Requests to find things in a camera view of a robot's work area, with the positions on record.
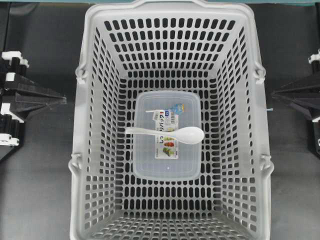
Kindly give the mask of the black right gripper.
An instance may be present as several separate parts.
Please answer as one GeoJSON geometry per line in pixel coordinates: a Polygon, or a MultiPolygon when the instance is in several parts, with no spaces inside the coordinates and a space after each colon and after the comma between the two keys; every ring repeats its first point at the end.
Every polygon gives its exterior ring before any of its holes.
{"type": "Polygon", "coordinates": [[[286,106],[312,119],[314,149],[320,157],[320,50],[308,58],[313,74],[292,81],[273,91],[271,95],[286,106]]]}

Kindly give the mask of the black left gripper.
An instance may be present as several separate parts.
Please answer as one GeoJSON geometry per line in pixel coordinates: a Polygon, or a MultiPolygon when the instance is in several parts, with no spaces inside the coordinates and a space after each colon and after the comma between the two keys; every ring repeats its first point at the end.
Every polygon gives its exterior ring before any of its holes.
{"type": "Polygon", "coordinates": [[[60,93],[26,78],[28,68],[28,60],[23,58],[20,51],[0,53],[1,160],[20,147],[24,120],[45,109],[67,103],[67,98],[60,93]]]}

